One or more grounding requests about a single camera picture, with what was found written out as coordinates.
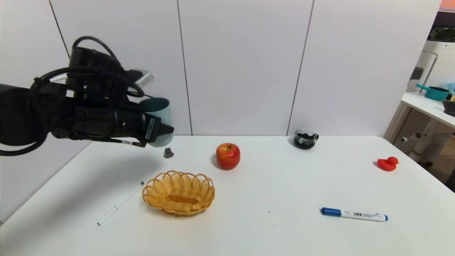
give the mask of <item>white wall panel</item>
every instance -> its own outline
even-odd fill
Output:
[[[176,0],[52,0],[52,5],[69,51],[76,38],[94,36],[125,69],[150,71],[154,82],[145,93],[168,98],[175,134],[191,134]],[[79,45],[106,52],[91,41]]]
[[[311,5],[179,1],[193,134],[286,134]]]
[[[48,0],[2,0],[0,16],[0,83],[29,88],[33,78],[68,65]],[[31,153],[2,157],[0,221],[6,221],[87,144],[49,135]]]
[[[316,0],[289,134],[382,136],[440,0]]]

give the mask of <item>red rubber duck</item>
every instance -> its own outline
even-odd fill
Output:
[[[396,157],[389,157],[387,159],[378,159],[378,166],[384,171],[391,172],[397,168],[397,164],[399,164],[398,159]]]

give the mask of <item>marker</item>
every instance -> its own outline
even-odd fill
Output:
[[[109,217],[112,216],[112,214],[114,214],[124,203],[126,203],[126,201],[128,201],[128,199],[132,197],[136,193],[136,191],[138,191],[142,187],[142,185],[144,185],[144,182],[141,182],[131,194],[125,196],[116,206],[114,206],[114,208],[112,208],[108,213],[106,213],[103,216],[103,218],[99,222],[97,222],[97,225],[101,226],[107,219],[109,219]]]
[[[350,219],[358,219],[358,220],[372,220],[372,221],[388,221],[389,218],[387,215],[379,214],[379,213],[359,213],[359,212],[351,212],[351,211],[344,211],[332,208],[322,208],[322,214],[328,216],[335,216],[335,217],[343,217],[343,218],[350,218]]]

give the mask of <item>apple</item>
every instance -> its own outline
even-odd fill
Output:
[[[217,162],[222,169],[233,169],[240,162],[240,149],[232,143],[219,145],[217,148]]]

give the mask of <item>woven basket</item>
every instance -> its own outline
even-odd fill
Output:
[[[212,204],[215,188],[203,174],[168,171],[147,182],[142,199],[150,206],[177,216],[191,216]]]

